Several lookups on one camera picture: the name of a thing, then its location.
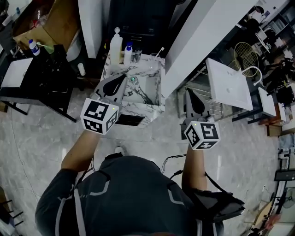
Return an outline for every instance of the blue label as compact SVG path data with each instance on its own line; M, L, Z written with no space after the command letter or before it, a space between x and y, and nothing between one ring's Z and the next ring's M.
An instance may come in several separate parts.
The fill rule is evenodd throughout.
M36 46L36 47L32 48L31 50L33 53L36 53L39 50L39 48L38 48L38 46Z

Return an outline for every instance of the toothbrush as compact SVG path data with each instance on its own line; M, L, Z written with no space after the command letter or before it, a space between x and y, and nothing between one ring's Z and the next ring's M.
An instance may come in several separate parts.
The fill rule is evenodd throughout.
M160 52L164 50L164 47L161 48L161 50L158 52L158 54L155 56L155 59L159 56Z

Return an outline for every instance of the bottle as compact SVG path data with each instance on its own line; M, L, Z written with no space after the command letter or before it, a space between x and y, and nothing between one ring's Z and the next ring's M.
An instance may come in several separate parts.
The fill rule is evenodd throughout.
M40 48L38 47L36 41L30 39L29 40L29 47L34 54L34 56L38 56L40 54Z
M119 32L120 28L115 28L116 34L111 40L110 43L110 57L111 57L111 64L112 65L118 65L120 63L120 55L122 50L122 41L123 38L120 37Z
M124 65L129 65L132 56L132 42L128 42L124 51Z

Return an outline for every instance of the gray marble floor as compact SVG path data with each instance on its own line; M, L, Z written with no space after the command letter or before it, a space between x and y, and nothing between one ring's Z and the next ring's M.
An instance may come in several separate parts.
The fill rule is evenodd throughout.
M79 117L85 98L91 91L74 90L69 114ZM175 95L166 101L163 116L144 129L116 125L101 138L94 156L98 168L103 158L117 145L125 146L129 154L141 156L162 166L166 157L186 153L187 143L180 140L182 122L177 117ZM83 131L80 122L52 112L47 107L21 105L29 109L28 116L15 110L0 112L0 186L13 200L16 213L24 211L24 223L17 226L25 236L40 235L35 228L34 211L45 188L59 171L60 163ZM225 235L240 235L253 219L251 211L261 198L274 190L272 181L277 168L278 140L267 137L263 126L247 125L246 120L219 122L221 142L205 151L206 170L220 186L246 202L244 215L225 221ZM182 169L184 158L166 164L167 176ZM175 178L180 183L181 176Z

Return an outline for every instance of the marble sink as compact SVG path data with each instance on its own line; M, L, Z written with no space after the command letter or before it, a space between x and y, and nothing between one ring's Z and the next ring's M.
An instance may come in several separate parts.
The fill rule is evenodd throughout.
M121 113L144 117L139 127L148 125L165 110L165 97L161 90L161 79L165 76L165 59L157 58L156 68L151 68L149 58L149 55L142 54L139 63L132 62L129 66L124 66L123 63L111 65L108 55L100 79L122 74L127 76Z

